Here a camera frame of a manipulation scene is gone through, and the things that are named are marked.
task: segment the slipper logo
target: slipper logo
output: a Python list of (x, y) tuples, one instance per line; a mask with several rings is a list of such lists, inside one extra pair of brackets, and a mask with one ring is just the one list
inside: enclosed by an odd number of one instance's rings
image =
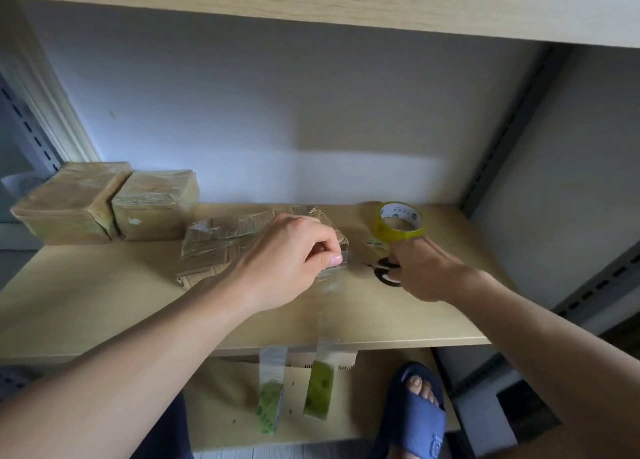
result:
[(436, 458), (440, 454), (442, 448), (442, 439), (437, 437), (436, 434), (431, 436), (431, 446), (429, 447), (429, 457)]

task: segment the lower wooden shelf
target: lower wooden shelf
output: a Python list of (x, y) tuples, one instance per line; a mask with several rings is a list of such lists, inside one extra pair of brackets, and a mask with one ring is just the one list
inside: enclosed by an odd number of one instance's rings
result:
[[(258, 365), (210, 358), (184, 388), (189, 437), (195, 451), (271, 443), (309, 443), (373, 439), (378, 431), (387, 388), (396, 369), (420, 361), (437, 373), (428, 348), (361, 351), (352, 369), (339, 370), (326, 421), (302, 415), (310, 370), (288, 367), (284, 398), (274, 435), (257, 432)], [(460, 429), (445, 397), (447, 430)]]
[[(277, 205), (201, 204), (195, 220)], [(349, 263), (334, 292), (312, 287), (261, 312), (220, 343), (215, 355), (255, 354), (265, 346), (315, 351), (319, 337), (344, 351), (486, 344), (462, 313), (421, 302), (378, 281), (367, 263), (377, 203), (322, 205), (349, 239)], [(422, 207), (424, 233), (471, 266), (513, 283), (452, 205)], [(180, 241), (45, 246), (0, 293), (0, 363), (74, 358), (155, 313), (184, 292), (175, 282)]]

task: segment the hand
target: hand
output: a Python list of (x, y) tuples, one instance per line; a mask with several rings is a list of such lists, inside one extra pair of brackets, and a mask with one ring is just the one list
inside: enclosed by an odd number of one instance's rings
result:
[(251, 312), (293, 301), (327, 267), (342, 261), (335, 229), (310, 216), (279, 214), (251, 247), (220, 274)]
[(484, 273), (465, 265), (426, 237), (393, 242), (389, 261), (401, 267), (389, 270), (389, 278), (423, 301), (451, 302), (483, 280)]

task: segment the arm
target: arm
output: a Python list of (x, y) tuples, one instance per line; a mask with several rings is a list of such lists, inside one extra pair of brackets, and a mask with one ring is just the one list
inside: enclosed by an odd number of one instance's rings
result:
[(279, 215), (220, 276), (0, 409), (0, 458), (130, 457), (228, 333), (255, 312), (292, 301), (341, 260), (334, 229)]
[(640, 457), (640, 362), (420, 237), (389, 276), (457, 307), (548, 404), (589, 457)]

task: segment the foot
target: foot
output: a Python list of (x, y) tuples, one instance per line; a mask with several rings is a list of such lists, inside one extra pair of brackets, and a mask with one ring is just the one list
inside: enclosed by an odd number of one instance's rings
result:
[[(420, 395), (425, 400), (429, 400), (432, 404), (439, 406), (438, 399), (433, 394), (431, 390), (431, 384), (429, 382), (423, 381), (418, 375), (412, 375), (406, 381), (406, 387), (409, 389), (411, 393), (415, 393), (416, 395)], [(387, 455), (387, 459), (420, 459), (411, 452), (407, 452), (404, 449), (401, 449), (397, 446), (391, 446), (389, 449), (389, 454)]]

